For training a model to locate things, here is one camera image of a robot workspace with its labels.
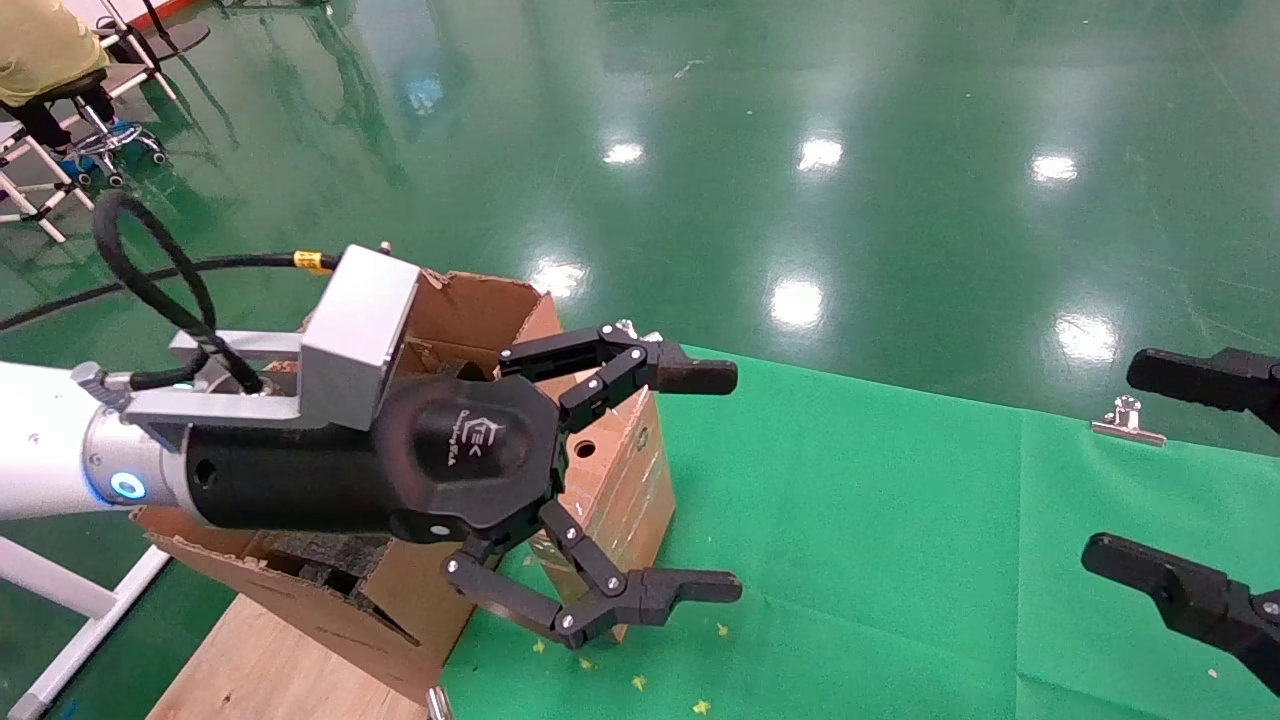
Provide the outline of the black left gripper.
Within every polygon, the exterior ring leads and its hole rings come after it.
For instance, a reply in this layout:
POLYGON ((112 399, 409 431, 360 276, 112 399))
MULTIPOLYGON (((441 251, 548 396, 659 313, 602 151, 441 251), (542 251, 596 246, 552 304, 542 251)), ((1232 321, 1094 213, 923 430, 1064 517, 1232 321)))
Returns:
POLYGON ((480 609, 570 650, 616 626, 663 626, 682 602, 741 598, 730 571, 621 571, 552 501, 567 470, 561 429, 576 434, 643 388, 731 395, 736 363, 690 357, 677 342, 595 325, 512 345, 499 352, 498 369, 524 379, 394 380, 366 430, 195 427, 186 448, 195 511, 225 529, 388 534, 417 544, 477 537, 445 560, 449 584, 480 609), (561 393, 559 411, 534 386, 580 372, 588 378, 561 393), (570 605, 485 564, 493 547, 485 541, 517 544, 538 527, 588 588, 570 605))

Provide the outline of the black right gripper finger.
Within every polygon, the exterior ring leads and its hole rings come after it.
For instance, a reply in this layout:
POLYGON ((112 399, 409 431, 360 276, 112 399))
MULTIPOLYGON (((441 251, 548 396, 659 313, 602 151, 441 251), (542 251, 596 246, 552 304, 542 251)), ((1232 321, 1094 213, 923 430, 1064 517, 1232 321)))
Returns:
POLYGON ((1133 389, 1230 413, 1251 413, 1279 432, 1279 359, 1239 348, 1193 357, 1143 348, 1129 364, 1133 389))
POLYGON ((1224 571, 1110 533, 1085 542, 1082 565, 1148 596, 1169 630, 1229 653, 1279 696, 1279 591, 1254 593, 1224 571))

